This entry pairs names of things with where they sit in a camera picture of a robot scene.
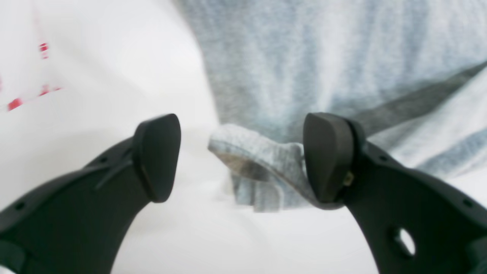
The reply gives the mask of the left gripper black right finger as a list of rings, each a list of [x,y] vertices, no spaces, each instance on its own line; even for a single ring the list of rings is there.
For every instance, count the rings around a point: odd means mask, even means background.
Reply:
[[[379,273],[486,273],[487,213],[473,198],[404,167],[350,119],[307,114],[303,147],[318,206],[351,212]]]

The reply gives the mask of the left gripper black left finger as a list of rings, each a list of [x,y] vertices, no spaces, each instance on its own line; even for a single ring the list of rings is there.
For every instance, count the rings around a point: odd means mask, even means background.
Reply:
[[[168,200],[181,127],[175,114],[1,211],[1,267],[16,274],[109,274],[137,214]]]

